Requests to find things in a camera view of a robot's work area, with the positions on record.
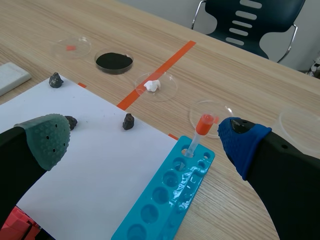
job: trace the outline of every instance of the empty petri dish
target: empty petri dish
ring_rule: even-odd
[[[189,111],[189,121],[194,128],[196,128],[203,114],[210,114],[214,117],[214,124],[207,134],[209,138],[219,138],[219,124],[224,119],[233,116],[232,110],[222,102],[213,100],[198,101],[191,106]]]
[[[280,113],[272,131],[304,154],[320,153],[320,116],[304,109],[288,108]]]
[[[156,91],[148,91],[144,84],[148,81],[159,80],[160,87]],[[173,98],[178,90],[178,84],[170,73],[149,72],[138,77],[134,82],[135,90],[139,95],[153,102],[163,102]]]
[[[96,67],[107,74],[124,74],[134,65],[134,58],[127,50],[105,48],[94,57]]]
[[[84,36],[60,40],[51,46],[51,53],[56,58],[78,59],[91,51],[91,42]]]

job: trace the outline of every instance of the black chair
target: black chair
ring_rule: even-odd
[[[201,4],[205,11],[217,19],[214,32],[208,36],[269,59],[260,48],[260,40],[270,32],[284,33],[294,26],[288,50],[290,52],[298,27],[294,24],[305,0],[202,0],[196,10],[191,29]]]

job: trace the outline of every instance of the orange test tube cap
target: orange test tube cap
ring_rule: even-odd
[[[212,125],[216,123],[218,119],[215,119],[211,114],[203,114],[195,127],[195,131],[202,136],[208,134]]]

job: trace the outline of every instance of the test tube rack well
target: test tube rack well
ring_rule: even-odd
[[[172,240],[215,153],[198,145],[185,157],[191,139],[181,136],[111,240]]]

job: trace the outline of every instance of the test tube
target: test tube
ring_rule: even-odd
[[[194,137],[189,148],[185,151],[184,156],[187,158],[192,158],[196,147],[200,143],[200,140],[208,134],[210,128],[214,123],[217,123],[218,117],[214,117],[212,114],[205,113],[201,116],[198,124],[196,125]]]

